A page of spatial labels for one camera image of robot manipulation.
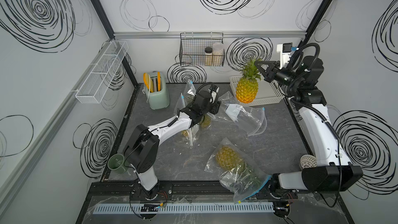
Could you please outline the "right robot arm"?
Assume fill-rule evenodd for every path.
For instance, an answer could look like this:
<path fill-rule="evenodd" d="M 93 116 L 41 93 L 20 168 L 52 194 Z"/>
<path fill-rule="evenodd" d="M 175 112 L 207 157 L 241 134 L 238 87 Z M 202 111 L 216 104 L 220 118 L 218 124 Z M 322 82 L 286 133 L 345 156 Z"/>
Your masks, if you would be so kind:
<path fill-rule="evenodd" d="M 348 190 L 362 178 L 363 171 L 344 151 L 330 122 L 326 99 L 316 86 L 324 71 L 319 59 L 320 46 L 310 43 L 297 48 L 292 43 L 284 43 L 277 45 L 277 53 L 279 61 L 258 61 L 255 65 L 266 82 L 276 82 L 283 87 L 288 102 L 300 114 L 316 166 L 275 174 L 275 187 L 320 193 Z"/>

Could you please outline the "pineapple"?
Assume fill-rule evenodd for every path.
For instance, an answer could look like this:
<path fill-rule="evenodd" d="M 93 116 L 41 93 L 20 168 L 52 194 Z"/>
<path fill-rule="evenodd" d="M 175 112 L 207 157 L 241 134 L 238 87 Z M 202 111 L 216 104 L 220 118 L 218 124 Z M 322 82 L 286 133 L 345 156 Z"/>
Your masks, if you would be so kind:
<path fill-rule="evenodd" d="M 236 98 L 245 104 L 251 103 L 257 96 L 261 78 L 255 65 L 256 59 L 250 59 L 241 69 L 241 78 L 236 88 Z"/>

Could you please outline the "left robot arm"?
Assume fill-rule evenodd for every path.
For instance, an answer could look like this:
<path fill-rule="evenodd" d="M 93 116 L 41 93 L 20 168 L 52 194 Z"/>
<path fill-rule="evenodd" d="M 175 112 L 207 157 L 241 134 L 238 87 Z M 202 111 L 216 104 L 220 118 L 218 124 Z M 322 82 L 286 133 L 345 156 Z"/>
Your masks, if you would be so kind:
<path fill-rule="evenodd" d="M 205 83 L 197 89 L 192 102 L 175 116 L 148 127 L 139 124 L 134 129 L 123 149 L 124 161 L 135 170 L 139 189 L 146 198 L 154 199 L 159 192 L 153 168 L 159 146 L 175 134 L 200 124 L 206 114 L 218 113 L 221 106 L 218 92 L 216 84 Z"/>

